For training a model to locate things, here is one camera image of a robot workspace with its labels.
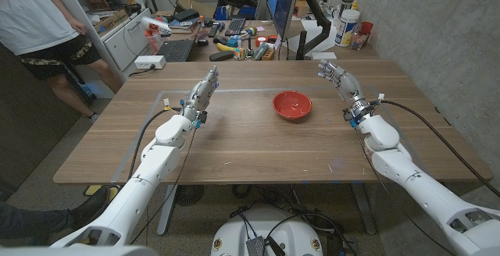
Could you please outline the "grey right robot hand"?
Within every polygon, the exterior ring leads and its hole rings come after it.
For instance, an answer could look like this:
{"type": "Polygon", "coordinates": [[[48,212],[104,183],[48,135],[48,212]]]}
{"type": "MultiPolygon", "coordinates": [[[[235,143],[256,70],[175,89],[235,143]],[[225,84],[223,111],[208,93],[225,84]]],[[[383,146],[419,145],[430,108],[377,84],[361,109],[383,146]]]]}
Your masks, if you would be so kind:
{"type": "Polygon", "coordinates": [[[344,110],[346,121],[360,124],[373,111],[373,106],[366,101],[358,80],[339,65],[325,59],[318,65],[320,71],[318,76],[329,80],[338,89],[340,99],[347,103],[348,108],[344,110]]]}

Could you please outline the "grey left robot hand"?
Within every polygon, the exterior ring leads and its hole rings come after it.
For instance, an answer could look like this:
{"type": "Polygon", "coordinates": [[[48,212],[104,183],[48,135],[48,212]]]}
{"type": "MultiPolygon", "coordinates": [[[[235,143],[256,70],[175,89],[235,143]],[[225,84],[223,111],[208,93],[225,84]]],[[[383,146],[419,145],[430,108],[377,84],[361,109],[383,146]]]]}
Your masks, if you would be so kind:
{"type": "Polygon", "coordinates": [[[193,86],[186,98],[186,103],[180,111],[182,116],[192,122],[200,118],[200,115],[209,105],[209,99],[212,97],[213,92],[219,86],[218,76],[217,67],[212,66],[206,77],[193,86]]]}

